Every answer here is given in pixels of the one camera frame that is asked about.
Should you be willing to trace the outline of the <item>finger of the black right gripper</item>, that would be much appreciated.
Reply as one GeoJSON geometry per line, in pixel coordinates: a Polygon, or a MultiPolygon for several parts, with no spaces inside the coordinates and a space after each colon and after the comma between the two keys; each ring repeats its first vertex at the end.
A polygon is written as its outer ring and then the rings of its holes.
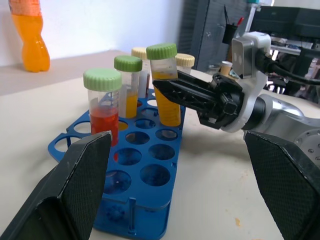
{"type": "Polygon", "coordinates": [[[206,82],[197,77],[191,76],[188,73],[178,70],[177,86],[181,89],[212,89],[213,86],[210,82],[206,82]]]}
{"type": "Polygon", "coordinates": [[[180,88],[178,80],[154,80],[153,86],[169,101],[198,112],[211,112],[218,105],[213,88],[180,88]]]}

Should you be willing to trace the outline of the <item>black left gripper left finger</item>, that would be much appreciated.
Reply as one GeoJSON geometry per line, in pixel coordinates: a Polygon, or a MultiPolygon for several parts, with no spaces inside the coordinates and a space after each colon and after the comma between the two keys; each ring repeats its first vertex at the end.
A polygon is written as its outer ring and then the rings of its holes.
{"type": "Polygon", "coordinates": [[[87,240],[104,192],[110,131],[74,142],[45,175],[1,235],[2,240],[87,240]]]}

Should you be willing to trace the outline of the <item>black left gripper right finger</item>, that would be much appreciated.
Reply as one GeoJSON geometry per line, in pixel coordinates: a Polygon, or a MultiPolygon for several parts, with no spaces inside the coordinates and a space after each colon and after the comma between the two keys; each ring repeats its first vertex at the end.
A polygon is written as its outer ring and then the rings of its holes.
{"type": "Polygon", "coordinates": [[[285,240],[320,238],[320,169],[294,143],[247,131],[259,192],[285,240]]]}

